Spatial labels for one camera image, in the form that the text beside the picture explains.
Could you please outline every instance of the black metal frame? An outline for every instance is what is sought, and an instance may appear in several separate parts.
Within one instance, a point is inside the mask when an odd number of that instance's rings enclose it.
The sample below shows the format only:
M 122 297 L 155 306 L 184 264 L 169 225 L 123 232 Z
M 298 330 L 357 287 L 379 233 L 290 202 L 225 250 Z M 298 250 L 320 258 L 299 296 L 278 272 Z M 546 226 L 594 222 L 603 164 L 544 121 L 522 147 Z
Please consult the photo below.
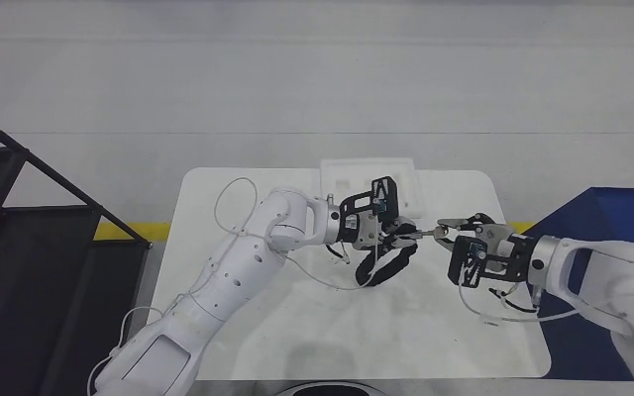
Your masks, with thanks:
M 48 176 L 50 179 L 52 179 L 54 182 L 59 184 L 61 187 L 66 189 L 66 191 L 68 191 L 69 193 L 71 193 L 75 197 L 79 198 L 86 205 L 88 205 L 93 210 L 95 210 L 97 213 L 99 213 L 99 215 L 105 217 L 110 222 L 112 222 L 114 225 L 119 227 L 126 234 L 128 234 L 130 237 L 132 237 L 135 241 L 137 241 L 138 243 L 142 244 L 146 248 L 152 248 L 152 243 L 150 243 L 148 240 L 143 238 L 141 235 L 139 235 L 139 233 L 137 233 L 136 231 L 131 229 L 130 226 L 125 224 L 123 221 L 121 221 L 119 218 L 117 218 L 115 215 L 113 215 L 110 211 L 108 211 L 106 208 L 101 206 L 97 201 L 95 201 L 90 196 L 88 196 L 88 194 L 86 194 L 85 192 L 81 191 L 79 189 L 79 187 L 77 187 L 74 184 L 72 184 L 68 179 L 66 179 L 61 174 L 59 174 L 56 170 L 54 170 L 53 168 L 48 166 L 44 161 L 39 159 L 30 150 L 28 150 L 24 146 L 20 145 L 13 138 L 11 138 L 7 133 L 5 133 L 5 132 L 3 132 L 1 130 L 0 130 L 0 144 L 4 145 L 7 149 L 9 149 L 17 158 L 17 159 L 15 159 L 14 165 L 10 169 L 12 171 L 12 174 L 11 175 L 0 175 L 0 176 L 5 176 L 5 177 L 15 176 L 15 177 L 17 177 L 18 173 L 20 173 L 20 170 L 22 170 L 22 166 L 24 165 L 24 163 L 28 162 L 32 166 L 37 168 L 40 172 L 42 172 L 43 174 Z M 8 193 L 9 193 L 8 190 L 7 191 L 0 191 L 0 205 L 4 202 L 4 198 L 6 198 L 6 195 Z

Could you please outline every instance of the black fabric panel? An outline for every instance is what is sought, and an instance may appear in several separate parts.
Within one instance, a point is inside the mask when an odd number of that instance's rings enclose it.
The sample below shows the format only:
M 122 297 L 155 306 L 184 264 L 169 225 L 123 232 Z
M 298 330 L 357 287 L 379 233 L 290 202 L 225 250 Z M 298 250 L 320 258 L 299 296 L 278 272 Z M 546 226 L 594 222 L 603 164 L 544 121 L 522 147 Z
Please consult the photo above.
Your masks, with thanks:
M 0 212 L 3 394 L 37 394 L 99 218 L 86 206 Z
M 85 393 L 90 370 L 117 344 L 121 321 L 134 306 L 146 252 L 134 241 L 90 248 L 42 396 Z

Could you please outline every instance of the robotic arm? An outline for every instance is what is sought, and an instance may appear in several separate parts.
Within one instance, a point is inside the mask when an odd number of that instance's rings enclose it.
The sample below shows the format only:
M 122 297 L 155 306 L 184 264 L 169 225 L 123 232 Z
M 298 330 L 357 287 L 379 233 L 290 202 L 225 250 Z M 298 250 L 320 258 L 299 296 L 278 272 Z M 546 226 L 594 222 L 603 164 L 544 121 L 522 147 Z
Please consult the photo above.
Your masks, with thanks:
M 362 200 L 368 205 L 360 205 Z M 308 209 L 314 213 L 306 230 Z M 341 206 L 310 198 L 294 188 L 277 188 L 258 205 L 241 229 L 216 248 L 188 293 L 180 295 L 157 321 L 123 347 L 115 347 L 95 381 L 99 396 L 184 396 L 193 384 L 203 352 L 231 316 L 272 280 L 289 251 L 352 243 L 371 249 L 378 235 L 371 225 L 398 216 L 396 185 L 389 177 L 372 182 L 372 191 Z
M 516 234 L 510 226 L 495 224 L 483 213 L 468 219 L 441 219 L 438 224 L 435 239 L 452 253 L 448 276 L 459 287 L 477 288 L 482 278 L 527 282 L 532 286 L 532 309 L 522 309 L 509 303 L 516 310 L 536 313 L 546 291 L 569 303 L 573 307 L 571 313 L 579 313 L 612 332 L 632 336 L 634 295 L 625 293 L 634 287 L 633 244 L 622 241 L 576 241 L 548 236 L 534 239 Z M 470 231 L 474 236 L 459 235 L 451 241 L 448 238 L 450 229 Z M 569 288 L 571 271 L 578 254 L 585 255 L 581 258 L 589 256 L 592 267 L 598 268 L 597 272 L 601 273 L 590 275 L 588 271 L 581 289 L 589 285 L 587 290 L 594 294 L 589 297 L 598 301 L 590 303 Z M 498 298 L 506 297 L 504 292 L 489 291 Z M 522 322 L 515 319 L 508 321 Z

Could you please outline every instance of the white cable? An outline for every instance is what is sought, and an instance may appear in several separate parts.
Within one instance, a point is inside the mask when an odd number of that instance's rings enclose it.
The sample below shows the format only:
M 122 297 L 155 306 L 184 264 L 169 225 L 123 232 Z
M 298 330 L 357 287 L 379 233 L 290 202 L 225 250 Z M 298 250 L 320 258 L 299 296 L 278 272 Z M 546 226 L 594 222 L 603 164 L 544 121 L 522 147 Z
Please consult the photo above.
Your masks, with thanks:
M 218 220 L 218 204 L 220 203 L 220 199 L 222 198 L 222 196 L 225 194 L 225 192 L 229 189 L 229 187 L 231 187 L 234 183 L 236 183 L 237 181 L 240 180 L 245 180 L 247 182 L 249 182 L 249 184 L 251 184 L 251 186 L 254 189 L 254 203 L 251 207 L 251 211 L 249 212 L 249 215 L 247 216 L 247 218 L 245 219 L 245 221 L 243 222 L 242 226 L 240 227 L 240 231 L 235 231 L 235 227 L 234 230 L 230 230 L 227 227 L 223 226 L 220 223 L 220 220 Z M 227 248 L 225 248 L 222 252 L 222 254 L 220 255 L 220 258 L 216 258 L 216 257 L 212 257 L 213 261 L 211 262 L 211 264 L 219 264 L 218 268 L 216 268 L 215 271 L 210 271 L 209 272 L 209 276 L 207 276 L 207 279 L 205 279 L 205 281 L 195 290 L 191 290 L 191 288 L 186 292 L 186 293 L 178 293 L 176 295 L 176 297 L 174 297 L 173 300 L 171 300 L 171 303 L 169 303 L 168 308 L 165 310 L 166 312 L 169 311 L 170 309 L 172 309 L 173 307 L 176 306 L 176 304 L 178 304 L 178 302 L 184 298 L 184 297 L 193 297 L 193 294 L 196 294 L 197 292 L 199 292 L 200 290 L 203 289 L 203 287 L 205 287 L 210 281 L 211 281 L 211 277 L 213 276 L 213 274 L 220 268 L 220 263 L 222 262 L 223 258 L 225 258 L 225 255 L 227 254 L 227 251 L 231 250 L 231 248 L 234 246 L 234 244 L 236 243 L 236 241 L 238 240 L 239 237 L 241 236 L 250 236 L 250 237 L 257 237 L 260 238 L 262 240 L 265 240 L 264 237 L 261 236 L 257 236 L 254 234 L 250 234 L 247 232 L 247 230 L 245 230 L 245 226 L 247 225 L 247 223 L 249 222 L 249 220 L 251 219 L 252 215 L 254 214 L 254 212 L 256 211 L 256 207 L 258 206 L 258 187 L 256 186 L 256 184 L 252 181 L 252 179 L 250 179 L 249 177 L 237 177 L 233 180 L 231 180 L 223 189 L 222 191 L 220 191 L 220 194 L 218 195 L 218 198 L 216 198 L 216 203 L 214 203 L 214 221 L 216 222 L 216 224 L 218 225 L 218 227 L 220 227 L 220 229 L 228 234 L 234 235 L 234 238 L 229 242 L 229 245 L 227 246 Z
M 462 300 L 463 304 L 465 305 L 465 307 L 467 307 L 468 310 L 470 310 L 471 312 L 473 312 L 476 315 L 482 316 L 485 319 L 491 319 L 494 321 L 503 321 L 503 322 L 515 322 L 515 323 L 533 323 L 533 322 L 550 322 L 550 321 L 556 321 L 558 319 L 563 319 L 563 318 L 567 318 L 568 316 L 572 316 L 572 315 L 576 315 L 578 314 L 581 310 L 579 308 L 573 309 L 571 311 L 568 312 L 564 312 L 562 314 L 557 314 L 557 315 L 551 315 L 551 316 L 546 316 L 543 318 L 504 318 L 504 317 L 498 317 L 495 315 L 488 315 L 485 314 L 483 312 L 478 311 L 477 309 L 473 308 L 471 305 L 469 305 L 469 303 L 467 302 L 467 300 L 465 300 L 465 295 L 463 294 L 463 281 L 464 281 L 464 276 L 467 273 L 467 269 L 465 268 L 462 272 L 461 272 L 461 278 L 458 282 L 458 294 L 460 295 L 460 299 Z M 598 307 L 601 307 L 605 304 L 608 304 L 614 300 L 619 300 L 621 298 L 633 298 L 634 294 L 618 294 L 616 296 L 612 296 L 609 298 L 606 298 L 602 301 L 599 302 L 599 304 L 596 305 L 589 305 L 587 303 L 585 303 L 588 307 L 590 308 L 594 308 L 597 309 Z
M 254 192 L 255 194 L 255 200 L 254 200 L 254 205 L 253 208 L 251 209 L 251 212 L 249 213 L 249 216 L 247 216 L 247 220 L 245 220 L 244 224 L 242 225 L 242 227 L 240 228 L 240 231 L 234 231 L 234 230 L 229 230 L 228 228 L 224 227 L 222 224 L 220 224 L 220 221 L 218 220 L 218 203 L 220 202 L 220 198 L 223 196 L 223 194 L 225 193 L 225 191 L 227 191 L 227 189 L 234 184 L 235 182 L 239 181 L 239 180 L 245 180 L 248 181 L 249 183 L 251 183 L 251 185 L 254 187 Z M 275 244 L 270 240 L 267 239 L 263 236 L 259 236 L 259 235 L 255 235 L 255 234 L 250 234 L 249 230 L 245 230 L 245 226 L 246 224 L 249 222 L 249 219 L 252 217 L 252 215 L 254 214 L 254 211 L 256 210 L 256 206 L 258 205 L 258 187 L 256 186 L 256 184 L 248 177 L 238 177 L 234 180 L 232 180 L 229 184 L 227 184 L 225 186 L 225 188 L 222 189 L 222 191 L 220 192 L 220 195 L 218 195 L 218 198 L 216 199 L 216 203 L 214 204 L 214 220 L 216 221 L 216 224 L 218 225 L 218 227 L 220 227 L 223 231 L 229 233 L 229 234 L 233 234 L 236 237 L 231 241 L 231 243 L 229 244 L 229 247 L 227 247 L 227 249 L 225 249 L 224 252 L 228 251 L 233 244 L 235 243 L 235 241 L 242 236 L 250 236 L 250 237 L 257 237 L 262 239 L 263 241 L 265 241 L 266 243 L 269 243 L 270 245 L 273 245 L 275 247 Z M 376 223 L 376 233 L 375 233 L 375 243 L 374 243 L 374 266 L 376 266 L 377 262 L 378 262 L 378 218 L 376 218 L 375 220 Z M 334 285 L 334 284 L 330 284 L 328 282 L 325 282 L 317 277 L 315 277 L 314 275 L 312 275 L 310 272 L 308 272 L 303 266 L 301 266 L 301 264 L 299 262 L 297 262 L 295 259 L 290 258 L 288 256 L 288 254 L 284 254 L 281 249 L 277 248 L 277 254 L 280 255 L 281 257 L 286 258 L 287 260 L 289 260 L 290 262 L 294 263 L 295 265 L 297 265 L 297 267 L 299 269 L 302 270 L 302 272 L 304 272 L 306 275 L 308 275 L 308 277 L 310 277 L 311 279 L 325 285 L 328 287 L 332 287 L 334 289 L 337 290 L 346 290 L 346 291 L 352 291 L 352 290 L 359 290 L 364 288 L 365 286 L 367 286 L 371 281 L 373 276 L 370 277 L 370 279 L 368 279 L 368 281 L 366 283 L 364 283 L 363 285 L 359 286 L 359 287 L 342 287 L 342 286 L 338 286 L 338 285 Z M 222 261 L 222 258 L 224 257 L 224 252 L 223 255 L 220 257 L 220 259 L 218 260 L 218 262 Z M 213 272 L 209 275 L 209 278 L 203 283 L 202 286 L 200 286 L 198 289 L 196 289 L 193 292 L 189 292 L 189 293 L 185 293 L 184 295 L 191 295 L 193 293 L 195 293 L 196 291 L 202 289 L 211 279 L 211 276 L 213 275 Z
M 97 364 L 95 364 L 94 367 L 92 367 L 92 370 L 90 370 L 90 374 L 88 374 L 88 383 L 86 383 L 86 395 L 87 396 L 91 396 L 90 393 L 90 385 L 92 384 L 92 376 L 95 375 L 95 371 L 97 370 L 97 368 L 105 363 L 106 361 L 110 360 L 111 358 L 113 358 L 114 356 L 117 355 L 117 353 L 119 352 L 119 349 L 121 349 L 121 347 L 123 346 L 123 334 L 124 334 L 124 330 L 126 328 L 126 321 L 128 320 L 128 317 L 130 316 L 130 314 L 132 314 L 135 311 L 141 310 L 141 309 L 147 309 L 150 311 L 156 311 L 158 313 L 160 313 L 160 316 L 163 316 L 163 312 L 155 307 L 135 307 L 133 309 L 131 309 L 130 311 L 126 312 L 126 315 L 124 315 L 123 320 L 121 321 L 121 332 L 119 333 L 119 341 L 117 342 L 117 346 L 113 347 L 112 350 L 110 350 L 110 353 L 104 357 L 101 361 L 99 361 Z
M 110 360 L 112 358 L 111 355 L 106 356 L 104 359 L 102 359 L 101 361 L 99 361 L 97 364 L 95 364 L 94 367 L 92 367 L 92 370 L 90 370 L 90 374 L 88 374 L 88 383 L 86 384 L 86 396 L 91 396 L 92 393 L 90 393 L 90 384 L 92 383 L 92 376 L 95 375 L 95 371 L 97 370 L 97 368 L 105 363 L 106 361 Z

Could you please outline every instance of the yellow floor stripe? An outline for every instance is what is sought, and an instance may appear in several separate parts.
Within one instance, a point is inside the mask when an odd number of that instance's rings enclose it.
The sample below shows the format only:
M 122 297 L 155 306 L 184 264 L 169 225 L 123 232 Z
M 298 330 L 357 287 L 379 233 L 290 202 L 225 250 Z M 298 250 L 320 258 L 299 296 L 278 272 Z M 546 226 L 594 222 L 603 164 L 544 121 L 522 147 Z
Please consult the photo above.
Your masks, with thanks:
M 524 234 L 525 231 L 535 226 L 536 223 L 531 222 L 510 222 L 509 225 L 513 226 L 518 233 Z
M 511 222 L 511 226 L 515 227 L 518 233 L 523 233 L 535 225 L 530 222 Z M 151 242 L 165 242 L 169 235 L 170 223 L 129 223 L 134 231 L 139 233 L 143 238 Z M 128 234 L 121 231 L 112 223 L 99 223 L 97 232 L 95 233 L 95 241 L 108 240 L 129 240 Z

